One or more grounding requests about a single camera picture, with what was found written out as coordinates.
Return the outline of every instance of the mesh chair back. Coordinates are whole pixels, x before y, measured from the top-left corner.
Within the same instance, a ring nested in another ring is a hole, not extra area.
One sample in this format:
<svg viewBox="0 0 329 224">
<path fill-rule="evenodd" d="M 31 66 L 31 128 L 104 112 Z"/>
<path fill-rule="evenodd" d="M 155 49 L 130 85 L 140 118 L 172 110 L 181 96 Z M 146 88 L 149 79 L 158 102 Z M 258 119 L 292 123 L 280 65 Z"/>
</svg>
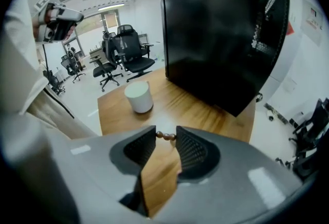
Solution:
<svg viewBox="0 0 329 224">
<path fill-rule="evenodd" d="M 62 59 L 62 61 L 68 59 L 68 55 L 64 55 L 64 56 L 62 56 L 61 59 Z"/>
<path fill-rule="evenodd" d="M 123 52 L 127 61 L 142 57 L 138 33 L 131 25 L 118 27 L 117 36 L 121 38 Z"/>
<path fill-rule="evenodd" d="M 118 27 L 118 34 L 121 34 L 126 31 L 130 31 L 130 30 L 134 30 L 132 25 L 128 25 L 128 24 L 121 25 Z"/>
<path fill-rule="evenodd" d="M 63 60 L 63 58 L 64 58 L 64 56 L 62 57 L 61 64 L 65 69 L 68 69 L 68 67 L 70 67 L 70 59 L 69 59 L 69 57 L 67 57 Z"/>
<path fill-rule="evenodd" d="M 112 38 L 113 44 L 117 50 L 118 53 L 123 53 L 123 49 L 121 47 L 121 37 L 115 36 Z"/>
<path fill-rule="evenodd" d="M 107 58 L 108 62 L 116 69 L 118 64 L 115 60 L 115 53 L 114 53 L 115 50 L 116 50 L 116 45 L 113 39 L 108 39 L 106 42 L 105 57 Z"/>
<path fill-rule="evenodd" d="M 77 60 L 74 58 L 74 57 L 71 57 L 71 58 L 67 58 L 65 60 L 63 60 L 61 62 L 62 66 L 67 70 L 69 71 L 69 67 L 74 71 L 76 72 L 79 68 L 79 66 L 77 65 Z"/>
</svg>

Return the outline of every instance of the wooden bead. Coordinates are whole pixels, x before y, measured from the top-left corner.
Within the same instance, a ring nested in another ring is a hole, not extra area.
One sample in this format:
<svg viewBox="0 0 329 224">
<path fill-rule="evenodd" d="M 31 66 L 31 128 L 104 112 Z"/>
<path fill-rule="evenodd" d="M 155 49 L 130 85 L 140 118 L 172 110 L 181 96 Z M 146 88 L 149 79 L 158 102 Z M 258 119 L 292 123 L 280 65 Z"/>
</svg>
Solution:
<svg viewBox="0 0 329 224">
<path fill-rule="evenodd" d="M 170 134 L 170 141 L 175 141 L 176 140 L 176 135 L 175 134 Z"/>
<path fill-rule="evenodd" d="M 164 138 L 166 141 L 170 140 L 170 136 L 169 136 L 168 134 L 163 134 L 163 138 Z"/>
<path fill-rule="evenodd" d="M 158 132 L 156 133 L 156 137 L 157 137 L 157 138 L 162 138 L 162 137 L 163 137 L 163 133 L 160 132 L 160 131 L 158 131 Z"/>
</svg>

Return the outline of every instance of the handheld device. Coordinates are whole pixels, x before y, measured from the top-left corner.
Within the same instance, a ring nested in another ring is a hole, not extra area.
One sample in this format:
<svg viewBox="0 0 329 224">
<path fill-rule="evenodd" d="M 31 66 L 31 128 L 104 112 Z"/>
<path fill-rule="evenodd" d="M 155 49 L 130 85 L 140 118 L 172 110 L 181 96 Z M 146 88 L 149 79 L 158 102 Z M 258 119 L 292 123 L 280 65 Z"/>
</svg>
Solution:
<svg viewBox="0 0 329 224">
<path fill-rule="evenodd" d="M 79 11 L 66 8 L 60 0 L 39 0 L 34 7 L 38 11 L 40 24 L 36 42 L 52 43 L 67 39 L 72 26 L 77 26 L 84 18 Z M 46 13 L 51 10 L 50 22 L 45 22 Z"/>
</svg>

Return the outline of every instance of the office chair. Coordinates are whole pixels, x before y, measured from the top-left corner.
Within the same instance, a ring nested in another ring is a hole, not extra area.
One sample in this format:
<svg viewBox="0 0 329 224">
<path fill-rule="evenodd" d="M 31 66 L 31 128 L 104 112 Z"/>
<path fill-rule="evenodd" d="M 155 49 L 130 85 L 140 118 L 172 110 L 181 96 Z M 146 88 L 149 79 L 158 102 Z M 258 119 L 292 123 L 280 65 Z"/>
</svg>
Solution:
<svg viewBox="0 0 329 224">
<path fill-rule="evenodd" d="M 66 59 L 68 59 L 68 55 L 64 55 L 61 57 L 62 61 L 65 61 Z"/>
<path fill-rule="evenodd" d="M 104 53 L 106 53 L 105 41 L 107 41 L 108 39 L 114 38 L 115 36 L 116 36 L 115 32 L 109 33 L 107 30 L 103 31 L 102 48 L 103 48 Z M 120 66 L 120 68 L 123 69 L 121 66 L 122 63 L 121 63 L 120 56 L 114 55 L 114 59 L 115 59 L 115 62 Z"/>
<path fill-rule="evenodd" d="M 78 73 L 80 70 L 79 65 L 77 64 L 77 60 L 74 57 L 67 57 L 65 60 L 61 62 L 62 66 L 67 70 L 67 74 L 70 76 L 74 76 L 73 83 L 76 79 L 80 80 L 79 76 L 86 75 L 85 73 Z"/>
<path fill-rule="evenodd" d="M 312 117 L 304 121 L 293 131 L 293 134 L 296 135 L 296 139 L 289 138 L 289 141 L 294 141 L 297 145 L 296 156 L 298 156 L 301 151 L 308 151 L 315 148 L 317 137 L 328 123 L 328 112 L 319 99 Z"/>
<path fill-rule="evenodd" d="M 130 29 L 133 29 L 133 27 L 131 25 L 128 25 L 128 24 L 121 25 L 118 27 L 118 34 L 124 32 L 124 31 L 130 30 Z M 150 47 L 152 45 L 149 45 L 148 43 L 141 44 L 139 37 L 138 37 L 138 41 L 139 41 L 139 48 L 142 52 L 142 56 L 147 55 L 149 58 L 150 57 Z"/>
<path fill-rule="evenodd" d="M 52 74 L 51 70 L 49 71 L 49 75 L 47 74 L 46 70 L 44 70 L 42 73 L 43 76 L 46 77 L 49 81 L 49 84 L 52 86 L 51 89 L 55 92 L 55 94 L 59 95 L 61 92 L 65 92 L 64 86 L 61 86 L 60 81 Z"/>
<path fill-rule="evenodd" d="M 123 67 L 132 73 L 138 73 L 127 79 L 127 82 L 150 72 L 144 72 L 144 70 L 150 68 L 155 61 L 143 58 L 138 34 L 131 25 L 119 26 L 118 34 L 113 38 L 113 41 L 119 52 L 118 55 L 121 57 Z"/>
<path fill-rule="evenodd" d="M 115 55 L 114 55 L 114 51 L 116 49 L 115 45 L 113 44 L 112 39 L 108 38 L 107 40 L 104 40 L 102 42 L 102 45 L 105 47 L 105 57 L 108 60 L 108 63 L 104 63 L 102 64 L 100 59 L 98 58 L 98 56 L 95 57 L 94 60 L 92 60 L 90 63 L 94 63 L 96 62 L 98 64 L 98 67 L 94 69 L 93 71 L 93 76 L 96 78 L 98 76 L 105 76 L 105 74 L 107 75 L 107 77 L 103 80 L 100 81 L 100 85 L 102 86 L 102 92 L 104 92 L 104 87 L 105 85 L 109 82 L 109 81 L 113 81 L 117 83 L 117 86 L 119 86 L 120 84 L 113 79 L 113 77 L 119 76 L 121 75 L 123 77 L 123 74 L 116 74 L 116 75 L 112 75 L 111 71 L 114 71 L 117 69 L 118 63 L 115 60 Z"/>
</svg>

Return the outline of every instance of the window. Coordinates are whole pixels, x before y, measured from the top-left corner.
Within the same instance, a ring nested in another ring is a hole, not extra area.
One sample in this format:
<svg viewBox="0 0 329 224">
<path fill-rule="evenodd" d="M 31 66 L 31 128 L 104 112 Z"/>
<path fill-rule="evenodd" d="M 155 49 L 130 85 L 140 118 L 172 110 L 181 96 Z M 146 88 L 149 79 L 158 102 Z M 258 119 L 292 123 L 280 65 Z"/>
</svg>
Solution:
<svg viewBox="0 0 329 224">
<path fill-rule="evenodd" d="M 101 14 L 97 14 L 94 16 L 90 16 L 85 18 L 77 27 L 78 35 L 82 35 L 88 31 L 103 28 L 102 16 Z"/>
<path fill-rule="evenodd" d="M 117 27 L 118 21 L 115 13 L 105 14 L 107 28 Z"/>
</svg>

